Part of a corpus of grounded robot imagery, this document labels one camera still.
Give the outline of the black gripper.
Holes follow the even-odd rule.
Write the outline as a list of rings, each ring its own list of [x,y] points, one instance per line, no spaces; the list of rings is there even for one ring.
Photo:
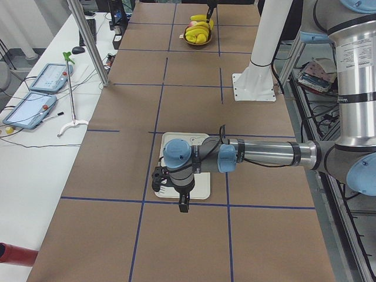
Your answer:
[[[169,172],[167,167],[157,166],[152,173],[152,189],[159,192],[161,186],[173,187],[179,193],[180,212],[189,212],[190,173],[183,176],[183,172]]]
[[[207,0],[208,10],[206,14],[206,23],[210,22],[214,9],[217,7],[217,5],[218,0]]]

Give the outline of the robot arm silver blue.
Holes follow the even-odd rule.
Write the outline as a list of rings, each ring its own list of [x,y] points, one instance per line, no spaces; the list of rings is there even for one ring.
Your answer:
[[[168,141],[152,174],[152,188],[172,187],[188,212],[194,176],[227,173],[249,162],[304,166],[331,175],[352,190],[375,195],[375,2],[304,1],[300,39],[335,46],[340,137],[334,141],[263,142],[208,137],[192,146]]]

